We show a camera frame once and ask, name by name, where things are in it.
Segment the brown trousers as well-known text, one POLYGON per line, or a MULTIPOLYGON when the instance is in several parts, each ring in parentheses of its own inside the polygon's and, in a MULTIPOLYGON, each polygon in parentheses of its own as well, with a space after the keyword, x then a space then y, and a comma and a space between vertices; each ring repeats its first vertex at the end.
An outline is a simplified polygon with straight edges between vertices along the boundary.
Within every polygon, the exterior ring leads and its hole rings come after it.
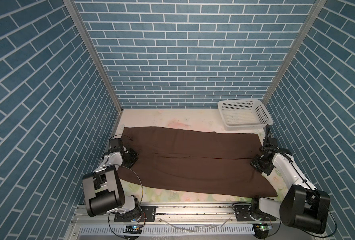
POLYGON ((260 153, 256 134, 198 132, 162 127, 124 128, 123 145, 138 154, 119 177, 145 187, 252 198, 275 197, 251 166, 260 153))

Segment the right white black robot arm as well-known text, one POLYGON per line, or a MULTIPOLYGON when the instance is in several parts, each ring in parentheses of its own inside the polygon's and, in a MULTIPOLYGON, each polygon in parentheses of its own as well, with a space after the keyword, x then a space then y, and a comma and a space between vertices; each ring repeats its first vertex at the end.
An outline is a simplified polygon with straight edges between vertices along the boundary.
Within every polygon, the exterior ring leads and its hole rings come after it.
POLYGON ((266 197, 254 197, 250 206, 252 218, 262 220, 272 216, 287 227, 312 235, 325 232, 330 212, 330 196, 308 181, 289 152, 268 147, 266 153, 251 161, 251 166, 266 175, 277 169, 288 188, 281 202, 266 197))

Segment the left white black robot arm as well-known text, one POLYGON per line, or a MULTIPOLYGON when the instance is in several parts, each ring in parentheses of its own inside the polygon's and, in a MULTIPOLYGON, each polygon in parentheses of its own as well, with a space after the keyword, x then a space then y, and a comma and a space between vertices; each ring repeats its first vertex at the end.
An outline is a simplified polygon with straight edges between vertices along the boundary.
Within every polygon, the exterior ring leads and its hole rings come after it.
POLYGON ((85 207, 90 217, 114 213, 124 222, 137 222, 142 210, 135 196, 124 193, 118 170, 122 166, 121 151, 110 151, 99 166, 82 177, 85 207))

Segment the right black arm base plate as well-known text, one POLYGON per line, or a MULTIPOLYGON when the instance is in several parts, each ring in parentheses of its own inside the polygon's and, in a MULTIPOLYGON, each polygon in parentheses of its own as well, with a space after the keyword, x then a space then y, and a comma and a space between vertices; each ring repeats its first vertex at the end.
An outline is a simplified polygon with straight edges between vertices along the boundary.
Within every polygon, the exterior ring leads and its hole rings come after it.
POLYGON ((232 206, 238 222, 275 222, 277 218, 274 216, 262 213, 256 214, 251 212, 251 205, 249 204, 236 204, 232 206))

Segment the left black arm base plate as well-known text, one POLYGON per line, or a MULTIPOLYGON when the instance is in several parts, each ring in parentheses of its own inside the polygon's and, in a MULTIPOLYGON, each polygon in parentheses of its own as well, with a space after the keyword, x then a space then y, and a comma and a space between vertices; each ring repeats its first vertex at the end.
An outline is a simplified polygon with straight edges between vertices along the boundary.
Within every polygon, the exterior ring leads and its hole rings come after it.
POLYGON ((154 222, 156 215, 156 206, 140 206, 135 210, 125 214, 115 213, 115 223, 138 223, 138 222, 154 222))

